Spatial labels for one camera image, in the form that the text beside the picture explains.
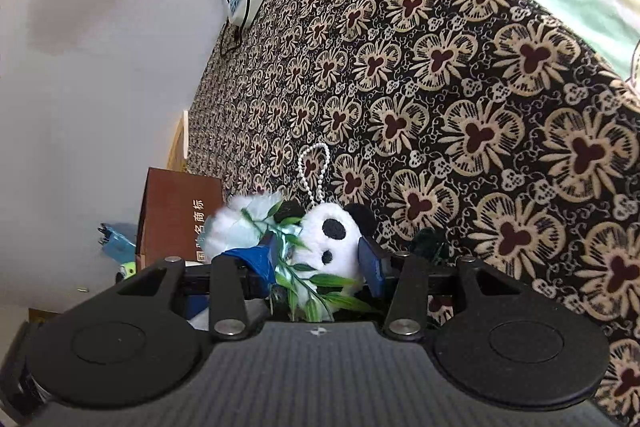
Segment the white panda plush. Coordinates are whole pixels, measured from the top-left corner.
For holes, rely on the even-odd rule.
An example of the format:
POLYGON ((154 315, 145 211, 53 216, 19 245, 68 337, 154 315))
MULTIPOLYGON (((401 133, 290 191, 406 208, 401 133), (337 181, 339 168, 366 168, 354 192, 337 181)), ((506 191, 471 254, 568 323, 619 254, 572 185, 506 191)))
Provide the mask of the white panda plush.
POLYGON ((283 291, 293 320, 325 322, 338 310, 366 312, 372 307, 357 296, 371 296, 357 251, 361 236, 373 239, 376 223, 366 206, 326 200, 323 179, 330 159, 329 145, 322 142, 303 147, 298 155, 298 175, 310 209, 279 192, 233 196, 206 218, 198 236, 205 262, 210 263, 232 248, 257 245, 271 232, 277 257, 276 283, 269 298, 283 291))

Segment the brown cardboard box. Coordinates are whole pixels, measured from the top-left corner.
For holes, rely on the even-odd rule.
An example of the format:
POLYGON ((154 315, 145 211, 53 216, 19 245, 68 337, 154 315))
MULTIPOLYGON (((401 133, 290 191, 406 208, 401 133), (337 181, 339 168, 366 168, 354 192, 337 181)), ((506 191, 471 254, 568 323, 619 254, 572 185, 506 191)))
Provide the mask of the brown cardboard box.
POLYGON ((204 231, 206 218, 213 216, 223 203, 219 179, 150 168, 134 251, 137 269, 171 256, 204 262, 198 236, 204 231))

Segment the green frog toy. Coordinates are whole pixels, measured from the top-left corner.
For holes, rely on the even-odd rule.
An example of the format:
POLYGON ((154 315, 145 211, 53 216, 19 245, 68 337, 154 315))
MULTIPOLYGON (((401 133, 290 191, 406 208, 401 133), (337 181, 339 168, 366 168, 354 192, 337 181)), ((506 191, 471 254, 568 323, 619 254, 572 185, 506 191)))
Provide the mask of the green frog toy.
POLYGON ((116 282, 120 282, 129 277, 133 277, 134 274, 137 273, 136 262, 129 261, 125 262, 122 265, 119 265, 118 272, 116 273, 116 282))

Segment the blue paper box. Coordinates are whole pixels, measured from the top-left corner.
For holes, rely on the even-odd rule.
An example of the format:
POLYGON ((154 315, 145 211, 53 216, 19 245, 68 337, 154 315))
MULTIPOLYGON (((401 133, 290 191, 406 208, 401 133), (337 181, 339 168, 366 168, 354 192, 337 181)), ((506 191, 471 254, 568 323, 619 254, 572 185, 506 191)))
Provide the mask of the blue paper box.
POLYGON ((107 257, 119 265, 134 261, 136 252, 137 225, 127 222, 101 223, 98 231, 99 244, 107 257))

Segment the floral patterned tablecloth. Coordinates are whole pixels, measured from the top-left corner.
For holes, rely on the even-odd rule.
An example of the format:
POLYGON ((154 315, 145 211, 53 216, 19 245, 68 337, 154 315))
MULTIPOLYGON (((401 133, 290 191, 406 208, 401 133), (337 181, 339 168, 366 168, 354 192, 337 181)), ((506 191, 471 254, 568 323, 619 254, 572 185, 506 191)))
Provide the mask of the floral patterned tablecloth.
POLYGON ((639 99, 533 0, 264 0, 189 116, 229 195, 369 207, 381 245, 445 234, 608 337, 597 403, 639 421, 639 99))

